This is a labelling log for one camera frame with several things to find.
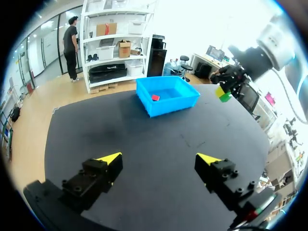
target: white storage box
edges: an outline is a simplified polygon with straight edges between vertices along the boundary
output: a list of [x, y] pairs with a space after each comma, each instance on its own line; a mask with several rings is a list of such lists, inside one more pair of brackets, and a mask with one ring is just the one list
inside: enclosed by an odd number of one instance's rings
[[143, 34], [145, 22], [130, 21], [128, 25], [128, 33], [130, 34]]
[[106, 0], [90, 0], [88, 1], [87, 12], [102, 11]]
[[99, 60], [107, 60], [114, 58], [114, 50], [116, 46], [105, 46], [96, 48]]
[[129, 76], [138, 76], [142, 74], [143, 63], [138, 60], [125, 61], [125, 66]]

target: blue plastic bin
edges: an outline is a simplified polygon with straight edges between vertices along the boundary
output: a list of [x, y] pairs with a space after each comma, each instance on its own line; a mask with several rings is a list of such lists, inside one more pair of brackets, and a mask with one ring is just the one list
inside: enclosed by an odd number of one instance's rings
[[[137, 95], [150, 117], [193, 107], [200, 93], [178, 76], [139, 78]], [[159, 101], [153, 101], [158, 95]]]

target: office chair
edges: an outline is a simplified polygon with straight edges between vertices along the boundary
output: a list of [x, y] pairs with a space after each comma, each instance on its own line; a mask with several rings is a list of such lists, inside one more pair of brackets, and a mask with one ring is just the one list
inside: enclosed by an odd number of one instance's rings
[[237, 100], [252, 116], [256, 116], [255, 120], [258, 120], [261, 117], [253, 113], [259, 98], [259, 94], [249, 84], [241, 85]]
[[186, 64], [186, 62], [189, 60], [189, 58], [186, 55], [181, 55], [180, 60], [181, 60], [181, 67], [184, 69], [182, 70], [181, 78], [189, 83], [191, 80], [189, 78], [186, 78], [185, 75], [187, 71], [192, 71], [193, 68]]

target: black table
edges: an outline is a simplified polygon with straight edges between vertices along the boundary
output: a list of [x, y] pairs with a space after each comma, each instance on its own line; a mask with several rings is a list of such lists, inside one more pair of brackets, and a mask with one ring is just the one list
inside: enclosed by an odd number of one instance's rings
[[247, 181], [258, 180], [269, 142], [234, 98], [222, 103], [215, 85], [195, 88], [194, 108], [154, 118], [135, 91], [61, 107], [48, 132], [46, 178], [61, 187], [88, 158], [122, 152], [124, 169], [84, 217], [122, 231], [226, 230], [236, 215], [204, 187], [195, 155], [228, 158]]

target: stool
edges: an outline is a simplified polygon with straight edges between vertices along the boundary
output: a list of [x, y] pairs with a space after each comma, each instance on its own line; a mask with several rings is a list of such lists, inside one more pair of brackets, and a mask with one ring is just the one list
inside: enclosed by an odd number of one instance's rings
[[186, 61], [188, 61], [189, 58], [186, 55], [181, 55], [180, 60], [184, 61], [184, 64], [186, 64]]
[[190, 82], [191, 80], [189, 78], [185, 77], [187, 71], [192, 71], [193, 70], [193, 68], [191, 66], [188, 66], [186, 64], [186, 62], [189, 60], [189, 58], [186, 55], [181, 55], [180, 56], [180, 60], [182, 61], [181, 67], [184, 69], [184, 71], [182, 71], [184, 73], [182, 79], [184, 79], [186, 82]]
[[187, 71], [192, 71], [193, 68], [191, 66], [187, 65], [187, 64], [182, 64], [181, 67], [184, 69], [184, 71], [182, 71], [183, 74], [182, 74], [181, 78], [189, 83], [191, 80], [189, 78], [186, 78], [185, 75], [186, 75]]

